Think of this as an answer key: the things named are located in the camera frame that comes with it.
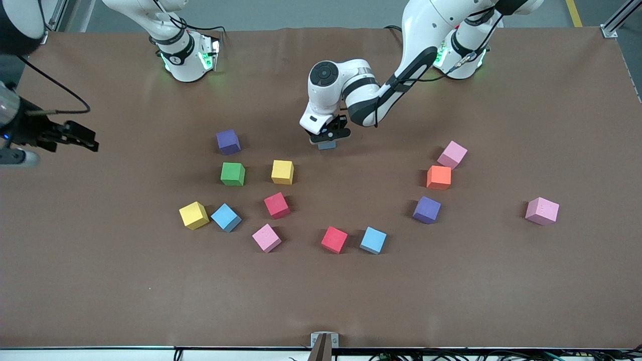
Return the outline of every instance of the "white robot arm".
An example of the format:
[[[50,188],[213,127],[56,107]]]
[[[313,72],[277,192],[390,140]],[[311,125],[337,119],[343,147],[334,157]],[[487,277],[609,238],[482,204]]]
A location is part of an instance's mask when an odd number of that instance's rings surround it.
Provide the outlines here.
[[[214,69],[219,42],[188,30],[174,12],[188,0],[103,0],[112,10],[142,26],[160,49],[165,68],[181,82],[193,82]]]
[[[353,123],[363,127],[376,126],[397,100],[433,65],[439,53],[438,47],[455,26],[468,17],[477,22],[483,17],[480,24],[487,24],[498,19],[494,15],[495,11],[502,16],[529,13],[543,1],[409,0],[401,25],[403,55],[394,74],[380,86],[366,60],[317,63],[308,76],[309,102],[299,124],[310,134],[310,142],[313,144],[349,136],[350,130],[345,128],[345,118],[338,116],[343,99]],[[460,53],[464,55],[456,53],[453,56],[449,56],[446,50],[442,56],[448,58],[450,68],[445,73],[452,73],[478,58],[493,29],[493,26],[484,27],[482,30],[486,32],[474,47],[469,45],[471,41],[468,37],[471,36],[467,35],[466,27],[453,32],[459,35],[459,43],[470,48],[460,46]]]

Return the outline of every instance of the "orange cube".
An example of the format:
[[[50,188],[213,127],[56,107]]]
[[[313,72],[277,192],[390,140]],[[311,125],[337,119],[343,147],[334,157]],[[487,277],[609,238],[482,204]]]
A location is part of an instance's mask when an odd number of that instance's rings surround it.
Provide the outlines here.
[[[430,189],[448,189],[450,187],[451,170],[450,167],[430,167],[426,187]]]

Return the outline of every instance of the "blue cube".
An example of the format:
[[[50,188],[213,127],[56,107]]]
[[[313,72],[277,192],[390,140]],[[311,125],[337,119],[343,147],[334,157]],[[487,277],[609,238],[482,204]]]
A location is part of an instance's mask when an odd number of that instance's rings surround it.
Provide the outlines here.
[[[239,223],[241,223],[241,217],[239,217],[232,208],[225,203],[223,203],[221,208],[214,212],[211,218],[225,232],[231,232]]]
[[[317,146],[319,147],[319,150],[335,149],[336,148],[336,141],[331,141],[331,142],[326,142],[326,143],[319,143]]]
[[[365,230],[360,247],[370,253],[379,254],[381,253],[385,240],[386,234],[384,232],[368,227],[368,229]]]

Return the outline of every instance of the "foam cube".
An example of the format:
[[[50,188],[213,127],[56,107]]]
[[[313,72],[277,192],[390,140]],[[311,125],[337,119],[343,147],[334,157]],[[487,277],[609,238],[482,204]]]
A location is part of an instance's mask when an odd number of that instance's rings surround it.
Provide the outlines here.
[[[428,170],[426,187],[430,189],[448,189],[451,183],[450,167],[432,166]]]
[[[189,206],[181,208],[179,212],[180,217],[183,218],[185,227],[192,231],[209,223],[205,207],[203,207],[201,203],[194,202]]]
[[[319,147],[319,150],[335,149],[336,141],[320,143],[317,146]]]
[[[560,205],[542,197],[528,203],[526,219],[539,225],[549,225],[557,221],[557,211]]]
[[[277,194],[264,199],[265,206],[270,212],[270,216],[274,219],[279,219],[290,213],[290,208],[288,203],[285,201],[283,193],[278,192]]]
[[[269,224],[264,225],[260,230],[256,231],[252,237],[265,253],[273,250],[274,247],[278,246],[281,242],[279,236],[277,236]]]
[[[232,230],[241,223],[241,217],[225,203],[212,214],[212,219],[228,233],[232,232]]]
[[[274,161],[272,164],[272,182],[275,184],[292,184],[294,163],[291,161]]]
[[[384,232],[368,227],[365,230],[360,247],[370,253],[379,254],[381,253],[385,240],[386,234]]]
[[[421,197],[412,216],[425,224],[433,224],[437,220],[439,208],[441,208],[441,203],[428,197]]]
[[[460,146],[454,141],[451,141],[446,149],[444,149],[442,155],[439,156],[437,162],[442,166],[455,169],[466,155],[466,152],[468,152],[466,148]]]
[[[347,238],[347,233],[341,232],[334,227],[328,227],[327,231],[325,232],[325,236],[321,241],[321,245],[329,249],[330,251],[339,254]]]
[[[218,141],[218,148],[224,155],[230,155],[241,151],[239,137],[236,136],[233,129],[216,133],[216,140]]]
[[[241,163],[223,163],[221,181],[226,186],[242,187],[245,182],[245,167]]]

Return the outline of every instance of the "yellow cube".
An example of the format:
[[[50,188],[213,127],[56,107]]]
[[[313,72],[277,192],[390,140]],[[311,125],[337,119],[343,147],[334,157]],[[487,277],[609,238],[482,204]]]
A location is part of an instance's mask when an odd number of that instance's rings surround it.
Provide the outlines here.
[[[181,208],[180,216],[183,218],[185,227],[192,231],[209,223],[209,217],[207,217],[205,207],[198,202],[194,202],[189,206]]]
[[[294,164],[291,161],[274,161],[272,182],[275,184],[292,184]]]

